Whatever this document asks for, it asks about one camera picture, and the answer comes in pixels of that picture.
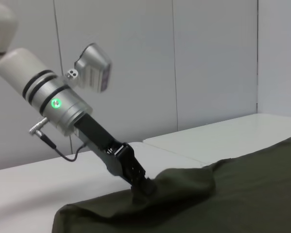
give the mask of black cable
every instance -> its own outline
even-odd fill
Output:
[[[81,149],[85,148],[86,147],[86,143],[84,143],[82,146],[80,146],[75,155],[74,155],[74,158],[73,159],[69,159],[68,157],[66,157],[65,155],[63,155],[59,150],[57,150],[56,148],[56,145],[49,139],[49,137],[47,137],[44,133],[40,132],[40,135],[38,135],[40,137],[40,139],[42,141],[44,141],[49,147],[51,147],[53,150],[55,150],[61,157],[63,157],[64,159],[66,159],[67,161],[69,162],[74,162],[77,160],[78,158],[78,154],[80,152]]]

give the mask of white table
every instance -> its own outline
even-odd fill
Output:
[[[143,143],[131,145],[151,178],[171,167],[202,167]],[[50,233],[62,206],[125,189],[129,185],[112,176],[91,151],[74,163],[57,158],[0,170],[0,233]]]
[[[291,117],[254,114],[144,141],[204,165],[236,158],[291,137]]]

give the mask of green fabric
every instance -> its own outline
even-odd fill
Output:
[[[154,181],[149,198],[127,190],[64,206],[52,232],[291,233],[291,138]]]

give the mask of green led light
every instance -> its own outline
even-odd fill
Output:
[[[53,99],[51,105],[53,108],[59,108],[62,105],[62,101],[60,99]]]

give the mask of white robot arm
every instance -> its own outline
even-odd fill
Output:
[[[73,90],[72,84],[104,91],[109,82],[111,61],[96,44],[91,44],[75,62],[75,69],[58,77],[27,49],[7,52],[17,29],[11,10],[0,4],[0,76],[23,96],[44,119],[30,130],[66,160],[56,145],[41,132],[50,122],[64,136],[75,133],[101,160],[109,172],[120,176],[146,195],[155,191],[155,184],[145,177],[145,170],[134,156],[133,148],[115,140],[91,116],[92,108]]]

